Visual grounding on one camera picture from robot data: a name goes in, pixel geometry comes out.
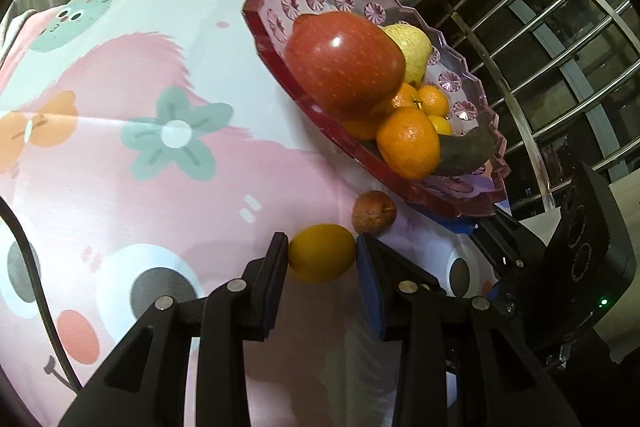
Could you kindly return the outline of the yellow lemon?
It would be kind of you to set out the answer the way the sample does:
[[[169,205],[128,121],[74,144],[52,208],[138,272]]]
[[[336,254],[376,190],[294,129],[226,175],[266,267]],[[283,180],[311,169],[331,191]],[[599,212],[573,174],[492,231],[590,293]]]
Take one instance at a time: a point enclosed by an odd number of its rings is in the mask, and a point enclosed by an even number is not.
[[[356,241],[341,225],[321,223],[300,231],[288,245],[293,277],[308,284],[329,283],[347,272],[356,259]]]

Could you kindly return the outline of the large orange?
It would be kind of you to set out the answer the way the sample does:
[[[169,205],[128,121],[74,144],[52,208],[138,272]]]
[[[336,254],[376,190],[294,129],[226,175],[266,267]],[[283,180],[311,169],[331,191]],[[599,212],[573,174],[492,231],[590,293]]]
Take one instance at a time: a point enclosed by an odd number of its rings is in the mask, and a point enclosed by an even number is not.
[[[439,137],[428,120],[389,120],[378,129],[376,145],[390,170],[407,180],[431,176],[440,161]]]

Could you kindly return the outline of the yellow speckled pear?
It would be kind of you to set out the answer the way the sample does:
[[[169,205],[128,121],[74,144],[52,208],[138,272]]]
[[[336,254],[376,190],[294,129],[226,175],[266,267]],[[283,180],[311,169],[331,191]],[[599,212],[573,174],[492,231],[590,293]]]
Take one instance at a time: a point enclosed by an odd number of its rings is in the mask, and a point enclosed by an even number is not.
[[[405,83],[415,88],[421,87],[433,49],[430,38],[420,28],[406,23],[388,25],[383,30],[404,54]]]

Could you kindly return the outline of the red apple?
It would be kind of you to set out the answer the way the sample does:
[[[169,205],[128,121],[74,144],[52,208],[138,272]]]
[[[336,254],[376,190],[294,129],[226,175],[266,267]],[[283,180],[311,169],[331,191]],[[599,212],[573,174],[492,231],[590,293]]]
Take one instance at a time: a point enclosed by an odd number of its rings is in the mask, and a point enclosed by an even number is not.
[[[337,120],[367,117],[397,94],[405,77],[398,45],[354,13],[301,15],[283,57],[299,86]]]

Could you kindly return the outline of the brown wrinkled passion fruit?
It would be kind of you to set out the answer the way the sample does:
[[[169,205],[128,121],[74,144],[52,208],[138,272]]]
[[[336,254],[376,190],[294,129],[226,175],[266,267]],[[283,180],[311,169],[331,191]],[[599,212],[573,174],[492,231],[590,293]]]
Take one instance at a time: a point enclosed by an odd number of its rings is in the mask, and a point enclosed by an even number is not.
[[[380,235],[395,222],[397,206],[381,191],[363,193],[352,207],[352,227],[358,234]]]

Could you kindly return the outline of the dark green cucumber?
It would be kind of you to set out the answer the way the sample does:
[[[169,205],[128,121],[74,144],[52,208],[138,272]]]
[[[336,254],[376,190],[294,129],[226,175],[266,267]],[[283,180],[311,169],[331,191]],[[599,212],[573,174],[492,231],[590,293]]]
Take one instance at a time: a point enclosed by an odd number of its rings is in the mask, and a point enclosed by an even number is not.
[[[483,166],[498,150],[500,138],[488,127],[464,135],[439,135],[439,163],[434,176],[464,176]]]

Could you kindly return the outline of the cartoon printed bed sheet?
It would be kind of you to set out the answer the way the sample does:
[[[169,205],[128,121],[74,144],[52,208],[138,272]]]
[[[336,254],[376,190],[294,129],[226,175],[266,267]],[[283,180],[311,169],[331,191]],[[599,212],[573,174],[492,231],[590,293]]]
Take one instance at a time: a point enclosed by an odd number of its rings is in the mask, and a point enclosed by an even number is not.
[[[384,190],[299,113],[257,56],[245,0],[70,0],[1,23],[1,197],[34,248],[85,384],[163,295],[207,296],[274,232],[352,230]],[[394,197],[384,241],[473,297],[495,277],[465,236]],[[357,271],[288,276],[276,328],[245,348],[252,426],[390,426],[397,343],[362,316]],[[75,398],[1,221],[1,367],[40,426]]]

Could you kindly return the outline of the metal bed headboard rails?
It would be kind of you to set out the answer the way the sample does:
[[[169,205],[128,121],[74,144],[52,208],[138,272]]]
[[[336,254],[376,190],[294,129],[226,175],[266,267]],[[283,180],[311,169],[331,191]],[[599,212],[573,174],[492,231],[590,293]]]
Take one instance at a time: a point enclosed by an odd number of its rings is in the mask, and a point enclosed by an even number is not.
[[[560,205],[579,165],[639,168],[639,11],[630,0],[434,0],[424,15],[482,80],[506,137],[509,202]]]

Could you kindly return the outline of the pink plastic fruit tray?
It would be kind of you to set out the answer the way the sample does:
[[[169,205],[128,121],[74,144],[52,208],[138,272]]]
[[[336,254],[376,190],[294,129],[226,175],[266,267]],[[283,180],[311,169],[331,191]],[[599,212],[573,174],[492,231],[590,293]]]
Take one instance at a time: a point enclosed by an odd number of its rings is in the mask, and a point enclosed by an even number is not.
[[[398,0],[246,0],[258,56],[300,110],[346,155],[427,216],[485,218],[506,198],[506,138],[480,80],[442,33]],[[393,172],[372,140],[373,117],[392,105],[407,55],[386,35],[397,25],[426,35],[420,79],[448,101],[452,132],[431,176]]]

